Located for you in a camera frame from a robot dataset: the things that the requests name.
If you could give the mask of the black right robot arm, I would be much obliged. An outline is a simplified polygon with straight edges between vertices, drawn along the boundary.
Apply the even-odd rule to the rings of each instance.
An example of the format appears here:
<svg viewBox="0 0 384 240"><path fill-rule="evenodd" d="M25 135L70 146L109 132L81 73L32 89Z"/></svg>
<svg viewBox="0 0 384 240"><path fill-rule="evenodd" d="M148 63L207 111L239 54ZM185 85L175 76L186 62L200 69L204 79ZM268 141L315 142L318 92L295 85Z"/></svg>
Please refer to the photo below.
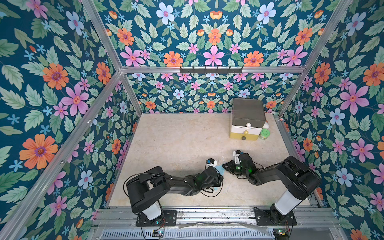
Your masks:
<svg viewBox="0 0 384 240"><path fill-rule="evenodd" d="M281 181L286 187L282 196L270 208L270 219L275 223L280 223L322 183L315 171L292 156L277 164L258 168L249 154L237 150L233 155L233 160L222 165L230 174L246 179L255 186Z"/></svg>

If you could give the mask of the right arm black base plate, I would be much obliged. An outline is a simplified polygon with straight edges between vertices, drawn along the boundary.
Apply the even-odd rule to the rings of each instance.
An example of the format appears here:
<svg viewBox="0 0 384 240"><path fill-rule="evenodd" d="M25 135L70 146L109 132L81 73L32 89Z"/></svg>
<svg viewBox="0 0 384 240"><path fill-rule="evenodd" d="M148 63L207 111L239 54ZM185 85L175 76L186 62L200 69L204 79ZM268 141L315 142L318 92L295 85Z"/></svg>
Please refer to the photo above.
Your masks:
<svg viewBox="0 0 384 240"><path fill-rule="evenodd" d="M260 209L254 207L256 223L258 226L296 226L295 211L291 210L288 214L282 215L275 206L271 209Z"/></svg>

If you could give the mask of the light blue square paper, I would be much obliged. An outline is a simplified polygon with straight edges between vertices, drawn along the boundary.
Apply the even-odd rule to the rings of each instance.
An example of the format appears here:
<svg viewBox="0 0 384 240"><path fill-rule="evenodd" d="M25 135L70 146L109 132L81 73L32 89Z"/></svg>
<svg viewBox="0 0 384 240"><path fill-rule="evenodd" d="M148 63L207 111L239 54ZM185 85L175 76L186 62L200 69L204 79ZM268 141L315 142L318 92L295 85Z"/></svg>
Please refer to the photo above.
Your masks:
<svg viewBox="0 0 384 240"><path fill-rule="evenodd" d="M219 171L219 173L220 173L222 176L224 176L226 170L225 170L221 165L217 165L217 166L216 166L216 169ZM214 190L215 190L215 191L217 191L217 190L219 190L219 189L220 189L220 187L214 187Z"/></svg>

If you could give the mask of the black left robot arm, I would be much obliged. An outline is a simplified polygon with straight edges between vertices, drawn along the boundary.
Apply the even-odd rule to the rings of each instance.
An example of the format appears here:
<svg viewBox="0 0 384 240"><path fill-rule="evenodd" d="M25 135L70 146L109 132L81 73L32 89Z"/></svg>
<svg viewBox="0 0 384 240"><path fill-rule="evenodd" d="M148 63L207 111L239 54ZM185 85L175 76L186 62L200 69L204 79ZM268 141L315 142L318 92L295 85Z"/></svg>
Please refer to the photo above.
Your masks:
<svg viewBox="0 0 384 240"><path fill-rule="evenodd" d="M214 167L186 177L174 177L165 173L162 167L154 167L144 173L135 174L125 180L123 191L130 200L132 212L155 223L164 218L160 199L167 194L193 197L207 196L214 188L223 186L224 177Z"/></svg>

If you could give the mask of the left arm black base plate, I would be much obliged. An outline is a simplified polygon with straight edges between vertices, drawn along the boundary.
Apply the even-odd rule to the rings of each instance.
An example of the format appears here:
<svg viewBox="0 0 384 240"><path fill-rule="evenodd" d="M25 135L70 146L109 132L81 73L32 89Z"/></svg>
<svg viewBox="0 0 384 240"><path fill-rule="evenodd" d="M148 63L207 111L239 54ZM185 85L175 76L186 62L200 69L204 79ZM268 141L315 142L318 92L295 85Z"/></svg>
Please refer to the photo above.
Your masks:
<svg viewBox="0 0 384 240"><path fill-rule="evenodd" d="M136 220L136 227L172 227L177 221L176 210L165 210L162 213L150 220L144 213L139 213Z"/></svg>

